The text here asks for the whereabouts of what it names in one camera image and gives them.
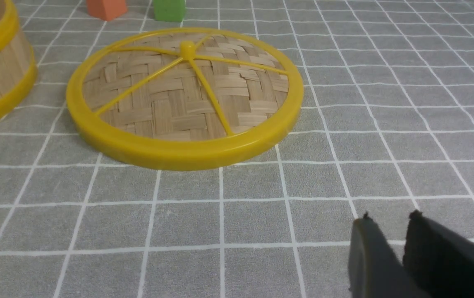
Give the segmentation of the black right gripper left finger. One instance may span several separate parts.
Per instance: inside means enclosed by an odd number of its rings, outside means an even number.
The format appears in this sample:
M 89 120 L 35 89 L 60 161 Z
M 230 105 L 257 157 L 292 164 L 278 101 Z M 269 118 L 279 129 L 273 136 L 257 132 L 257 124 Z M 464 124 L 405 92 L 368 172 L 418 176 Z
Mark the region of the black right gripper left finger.
M 353 298 L 429 297 L 405 271 L 368 213 L 352 223 L 348 277 Z

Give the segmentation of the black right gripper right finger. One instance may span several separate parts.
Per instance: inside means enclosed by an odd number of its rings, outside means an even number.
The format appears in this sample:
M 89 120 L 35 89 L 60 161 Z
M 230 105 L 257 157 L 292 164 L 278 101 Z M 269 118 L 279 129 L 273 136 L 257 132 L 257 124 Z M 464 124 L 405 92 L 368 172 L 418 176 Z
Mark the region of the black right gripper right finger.
M 474 242 L 411 212 L 402 265 L 432 298 L 474 298 Z

